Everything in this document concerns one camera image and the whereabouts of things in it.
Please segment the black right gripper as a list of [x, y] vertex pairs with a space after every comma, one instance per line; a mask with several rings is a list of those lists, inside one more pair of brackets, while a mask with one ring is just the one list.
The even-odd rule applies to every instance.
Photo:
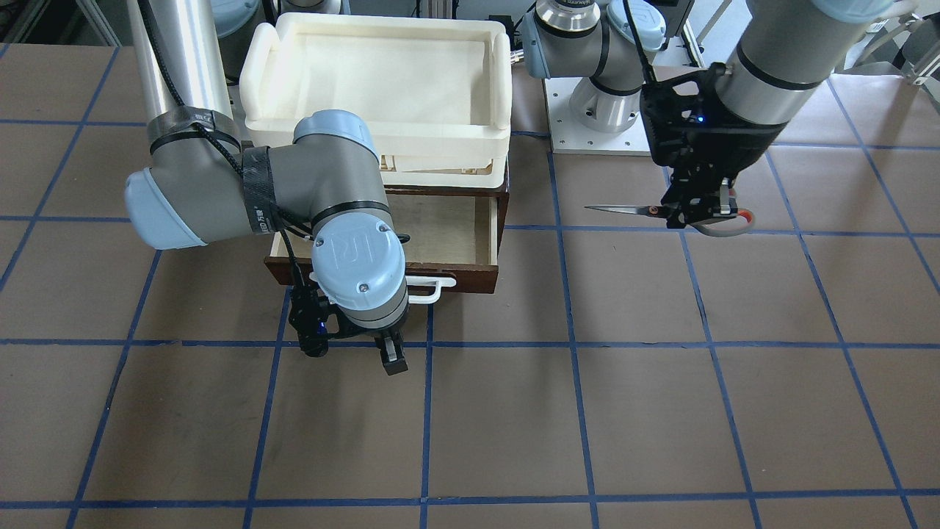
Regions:
[[339, 339], [366, 341], [376, 339], [380, 352], [380, 361], [387, 375], [402, 374], [408, 370], [408, 362], [403, 351], [403, 328], [408, 312], [403, 312], [395, 322], [380, 329], [364, 328], [350, 316], [339, 312]]

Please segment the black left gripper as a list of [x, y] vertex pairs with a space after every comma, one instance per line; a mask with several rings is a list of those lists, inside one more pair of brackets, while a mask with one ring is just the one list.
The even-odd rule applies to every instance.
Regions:
[[714, 63], [640, 88], [651, 157], [674, 168], [661, 198], [672, 210], [668, 228], [738, 217], [729, 179], [754, 164], [784, 130], [784, 124], [749, 123], [733, 114], [716, 91], [724, 77], [726, 65]]

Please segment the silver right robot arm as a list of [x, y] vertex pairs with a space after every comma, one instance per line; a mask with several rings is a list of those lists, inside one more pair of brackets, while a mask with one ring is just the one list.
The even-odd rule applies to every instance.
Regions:
[[367, 335], [387, 374], [406, 371], [404, 250], [366, 124], [322, 110], [285, 146], [243, 148], [211, 3], [131, 1], [128, 10], [152, 156], [124, 190], [139, 237], [155, 250], [275, 232], [308, 240], [311, 274], [288, 253], [289, 322], [302, 351], [322, 357], [332, 339]]

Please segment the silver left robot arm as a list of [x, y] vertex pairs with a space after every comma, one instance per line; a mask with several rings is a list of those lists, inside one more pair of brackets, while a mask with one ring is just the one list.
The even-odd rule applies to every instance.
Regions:
[[651, 57], [665, 18], [645, 1], [538, 1], [521, 18], [528, 73], [578, 78], [571, 110], [604, 133], [638, 119], [656, 165], [671, 168], [660, 204], [604, 205], [709, 237], [754, 228], [734, 191], [889, 1], [752, 1], [751, 20], [725, 62], [660, 79]]

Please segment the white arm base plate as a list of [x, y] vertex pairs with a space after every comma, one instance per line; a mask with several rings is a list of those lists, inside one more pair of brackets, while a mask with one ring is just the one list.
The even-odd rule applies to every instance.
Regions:
[[618, 96], [590, 78], [544, 81], [553, 151], [557, 154], [649, 155], [639, 93]]

